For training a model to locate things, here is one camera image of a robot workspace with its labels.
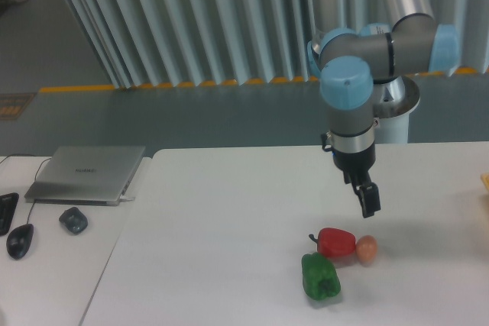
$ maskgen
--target green bell pepper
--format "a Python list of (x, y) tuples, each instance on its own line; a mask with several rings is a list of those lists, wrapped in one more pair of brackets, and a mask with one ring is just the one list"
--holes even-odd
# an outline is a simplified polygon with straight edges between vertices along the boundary
[(301, 262), (304, 292), (311, 299), (322, 301), (334, 297), (342, 290), (335, 266), (322, 254), (315, 252), (304, 255)]

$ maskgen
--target gray floor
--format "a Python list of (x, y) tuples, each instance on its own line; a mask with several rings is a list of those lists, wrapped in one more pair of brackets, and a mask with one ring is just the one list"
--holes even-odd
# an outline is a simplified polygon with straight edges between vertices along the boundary
[[(0, 93), (107, 84), (63, 0), (29, 0), (0, 16)], [(411, 142), (489, 140), (489, 76), (416, 78)], [(318, 83), (38, 94), (0, 121), (0, 155), (51, 155), (60, 145), (164, 148), (319, 144)]]

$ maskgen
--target light blue joint cap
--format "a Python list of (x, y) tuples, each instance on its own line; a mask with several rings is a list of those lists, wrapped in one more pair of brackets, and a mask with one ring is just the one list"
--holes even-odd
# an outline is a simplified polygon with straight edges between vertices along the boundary
[(440, 24), (429, 59), (430, 72), (445, 72), (457, 66), (460, 60), (458, 32), (452, 24)]
[(353, 110), (362, 106), (374, 90), (374, 80), (368, 64), (356, 56), (341, 56), (331, 60), (321, 72), (321, 96), (338, 110)]
[(321, 70), (319, 70), (318, 63), (316, 61), (316, 58), (313, 55), (314, 50), (311, 47), (311, 41), (307, 44), (307, 59), (309, 61), (309, 71), (316, 77), (320, 78), (321, 77)]
[(337, 36), (341, 36), (342, 34), (357, 34), (355, 31), (353, 31), (350, 28), (335, 28), (334, 30), (328, 32), (327, 34), (324, 35), (324, 37), (321, 40), (321, 51), (325, 48), (325, 46), (333, 41)]
[(390, 25), (387, 23), (371, 23), (363, 27), (358, 36), (372, 36), (373, 34), (388, 34), (391, 31)]

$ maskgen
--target white desk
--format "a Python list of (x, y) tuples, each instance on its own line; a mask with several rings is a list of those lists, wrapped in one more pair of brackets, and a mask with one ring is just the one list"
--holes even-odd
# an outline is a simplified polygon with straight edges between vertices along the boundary
[[(34, 181), (43, 157), (11, 157), (0, 165), (0, 195), (20, 196), (11, 230), (25, 224), (31, 204), (24, 194)], [(127, 195), (138, 193), (151, 159), (144, 158)], [(0, 325), (78, 325), (90, 302), (112, 249), (133, 206), (80, 206), (89, 220), (81, 234), (70, 234), (59, 216), (73, 205), (36, 204), (31, 248), (21, 260), (7, 254), (1, 237)]]
[[(486, 324), (488, 170), (489, 143), (378, 146), (383, 208), (363, 219), (318, 147), (158, 152), (83, 325)], [(323, 227), (380, 254), (315, 303), (300, 259)]]

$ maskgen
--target yellow object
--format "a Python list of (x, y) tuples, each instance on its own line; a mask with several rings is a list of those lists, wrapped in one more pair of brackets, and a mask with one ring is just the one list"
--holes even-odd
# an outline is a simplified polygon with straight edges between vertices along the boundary
[(481, 180), (484, 183), (484, 186), (486, 186), (486, 189), (489, 191), (489, 173), (482, 173)]

